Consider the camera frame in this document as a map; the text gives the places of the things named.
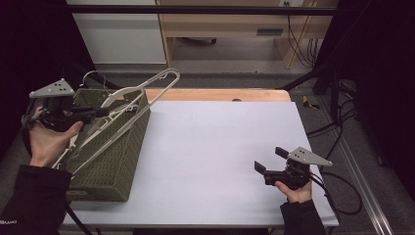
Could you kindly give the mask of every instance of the green box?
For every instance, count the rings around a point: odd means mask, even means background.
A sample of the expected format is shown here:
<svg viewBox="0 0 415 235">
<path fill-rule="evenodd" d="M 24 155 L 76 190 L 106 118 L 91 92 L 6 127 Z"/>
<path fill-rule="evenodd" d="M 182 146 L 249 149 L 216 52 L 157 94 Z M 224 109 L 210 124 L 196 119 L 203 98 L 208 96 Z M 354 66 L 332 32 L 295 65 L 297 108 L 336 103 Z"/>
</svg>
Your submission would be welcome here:
<svg viewBox="0 0 415 235">
<path fill-rule="evenodd" d="M 79 89 L 74 96 L 74 102 L 78 106 L 101 106 L 109 93 L 113 92 L 106 89 Z M 139 94 L 140 91 L 124 95 L 123 99 L 116 100 L 110 105 L 110 110 L 130 103 Z M 74 172 L 127 121 L 143 110 L 148 105 L 147 96 L 144 94 L 136 104 L 139 106 L 137 110 L 123 113 L 111 126 L 82 148 L 79 156 L 69 162 L 70 172 Z M 148 109 L 129 130 L 76 175 L 67 192 L 69 201 L 126 202 L 128 200 L 150 113 Z M 92 124 L 83 127 L 76 142 L 85 139 Z"/>
</svg>

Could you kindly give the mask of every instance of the woven basket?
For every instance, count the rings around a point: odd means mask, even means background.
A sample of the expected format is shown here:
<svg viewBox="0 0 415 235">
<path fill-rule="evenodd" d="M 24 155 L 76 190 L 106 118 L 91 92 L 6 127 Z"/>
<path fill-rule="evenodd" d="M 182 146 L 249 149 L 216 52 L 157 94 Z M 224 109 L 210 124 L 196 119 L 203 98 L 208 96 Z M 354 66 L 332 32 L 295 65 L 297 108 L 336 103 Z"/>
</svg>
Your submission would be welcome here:
<svg viewBox="0 0 415 235">
<path fill-rule="evenodd" d="M 104 89 L 78 89 L 74 102 L 78 106 L 101 106 L 107 99 L 108 93 L 113 92 Z M 116 100 L 111 104 L 110 110 L 130 103 L 139 94 L 140 92 L 137 91 L 124 95 L 123 100 Z M 83 164 L 127 121 L 148 105 L 146 95 L 144 94 L 136 104 L 139 105 L 136 111 L 122 114 L 111 126 L 82 148 L 79 157 L 69 162 L 70 172 Z M 128 200 L 150 113 L 149 109 L 141 115 L 127 132 L 78 173 L 67 192 L 69 201 L 126 202 Z M 83 127 L 76 142 L 85 139 L 86 132 L 91 126 L 92 123 Z"/>
</svg>

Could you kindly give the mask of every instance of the human hand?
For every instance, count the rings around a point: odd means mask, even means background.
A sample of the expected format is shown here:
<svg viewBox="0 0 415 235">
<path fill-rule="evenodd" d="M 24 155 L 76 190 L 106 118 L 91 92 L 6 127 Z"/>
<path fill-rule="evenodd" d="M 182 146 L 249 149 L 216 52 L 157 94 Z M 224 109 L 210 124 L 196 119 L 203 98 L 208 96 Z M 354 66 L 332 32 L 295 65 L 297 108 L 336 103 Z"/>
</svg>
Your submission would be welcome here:
<svg viewBox="0 0 415 235">
<path fill-rule="evenodd" d="M 39 120 L 29 131 L 31 161 L 30 165 L 51 167 L 64 152 L 71 137 L 77 135 L 83 122 L 78 121 L 66 132 L 46 128 Z"/>
<path fill-rule="evenodd" d="M 305 203 L 311 200 L 311 180 L 297 190 L 291 190 L 280 181 L 275 182 L 275 186 L 287 196 L 290 203 Z"/>
</svg>

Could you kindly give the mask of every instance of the person's arm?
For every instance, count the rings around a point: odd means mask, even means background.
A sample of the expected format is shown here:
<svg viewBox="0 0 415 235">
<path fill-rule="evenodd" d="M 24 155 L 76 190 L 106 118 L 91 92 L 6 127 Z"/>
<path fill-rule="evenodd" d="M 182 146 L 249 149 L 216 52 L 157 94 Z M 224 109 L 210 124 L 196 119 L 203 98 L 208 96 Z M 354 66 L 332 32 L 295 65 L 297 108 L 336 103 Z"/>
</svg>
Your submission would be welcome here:
<svg viewBox="0 0 415 235">
<path fill-rule="evenodd" d="M 298 190 L 291 190 L 282 182 L 275 186 L 287 196 L 289 203 L 281 206 L 285 235 L 324 235 L 326 230 L 311 199 L 311 182 Z"/>
<path fill-rule="evenodd" d="M 0 215 L 0 234 L 59 234 L 71 174 L 50 166 L 81 126 L 55 132 L 38 121 L 30 130 L 32 159 L 19 169 L 14 194 Z"/>
</svg>

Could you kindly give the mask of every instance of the sleeve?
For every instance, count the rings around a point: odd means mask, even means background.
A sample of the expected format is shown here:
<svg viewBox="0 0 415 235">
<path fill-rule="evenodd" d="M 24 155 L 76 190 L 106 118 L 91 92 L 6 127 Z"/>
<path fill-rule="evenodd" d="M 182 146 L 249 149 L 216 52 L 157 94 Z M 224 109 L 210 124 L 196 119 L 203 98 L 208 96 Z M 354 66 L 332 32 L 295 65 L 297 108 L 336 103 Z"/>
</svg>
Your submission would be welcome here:
<svg viewBox="0 0 415 235">
<path fill-rule="evenodd" d="M 281 206 L 285 223 L 285 235 L 326 234 L 317 209 L 312 200 L 305 203 L 286 203 Z"/>
<path fill-rule="evenodd" d="M 12 198 L 0 215 L 0 234 L 59 234 L 71 174 L 21 165 Z"/>
</svg>

